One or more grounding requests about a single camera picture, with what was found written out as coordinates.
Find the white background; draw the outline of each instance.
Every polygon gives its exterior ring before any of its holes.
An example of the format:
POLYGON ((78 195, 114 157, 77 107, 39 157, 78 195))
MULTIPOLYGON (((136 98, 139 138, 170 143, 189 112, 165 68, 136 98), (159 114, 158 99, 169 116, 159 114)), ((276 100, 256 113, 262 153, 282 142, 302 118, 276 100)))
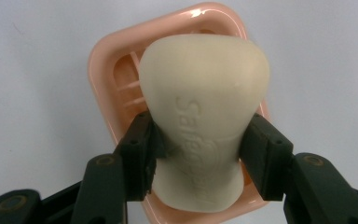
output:
MULTIPOLYGON (((87 78, 103 36, 199 1, 0 1, 0 194, 43 198, 114 148, 87 78)), ((221 1, 271 66, 268 106, 294 144, 358 189, 358 1, 221 1)), ((130 203, 130 223, 146 223, 130 203)), ((228 223, 285 223, 270 203, 228 223)))

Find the soap dish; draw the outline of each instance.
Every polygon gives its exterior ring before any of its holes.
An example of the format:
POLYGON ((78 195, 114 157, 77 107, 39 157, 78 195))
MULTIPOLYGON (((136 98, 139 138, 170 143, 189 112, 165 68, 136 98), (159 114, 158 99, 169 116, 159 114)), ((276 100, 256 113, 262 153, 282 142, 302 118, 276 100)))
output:
MULTIPOLYGON (((89 56, 89 82, 114 142, 123 137, 133 118, 147 109, 142 95, 138 65, 145 49, 154 41, 181 34, 232 35, 246 39, 241 19, 230 8, 202 3, 114 32, 102 38, 89 56)), ((269 119, 265 101, 257 113, 269 119)), ((240 198, 217 213, 186 212, 170 208, 156 194, 146 195, 142 206, 151 223, 220 223, 264 206, 254 183, 244 174, 240 198)))

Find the pink soap dish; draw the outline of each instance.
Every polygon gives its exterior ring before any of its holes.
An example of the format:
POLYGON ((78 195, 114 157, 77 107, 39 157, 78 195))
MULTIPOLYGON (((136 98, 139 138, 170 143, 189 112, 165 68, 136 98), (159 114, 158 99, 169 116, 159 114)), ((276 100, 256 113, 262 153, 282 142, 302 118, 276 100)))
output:
MULTIPOLYGON (((138 65, 145 49, 168 35, 216 34, 246 39, 241 19, 230 8, 202 3, 114 32, 101 39, 89 56, 89 82, 106 125, 117 144, 133 118, 147 109, 142 95, 138 65)), ((265 101, 257 113, 269 118, 265 101)), ((266 204, 243 168, 245 185, 240 198, 218 213, 176 210, 162 203, 152 192, 142 202, 151 223, 220 223, 266 204)))

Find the soap bar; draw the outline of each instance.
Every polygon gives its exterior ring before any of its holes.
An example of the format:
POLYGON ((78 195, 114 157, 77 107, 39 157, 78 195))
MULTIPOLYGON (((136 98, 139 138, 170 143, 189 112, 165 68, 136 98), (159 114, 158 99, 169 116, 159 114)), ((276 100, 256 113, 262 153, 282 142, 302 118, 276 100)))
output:
POLYGON ((139 79, 167 153, 153 191, 180 210, 229 208, 243 191, 241 138, 269 83, 264 53, 234 36, 173 35, 146 49, 139 79))

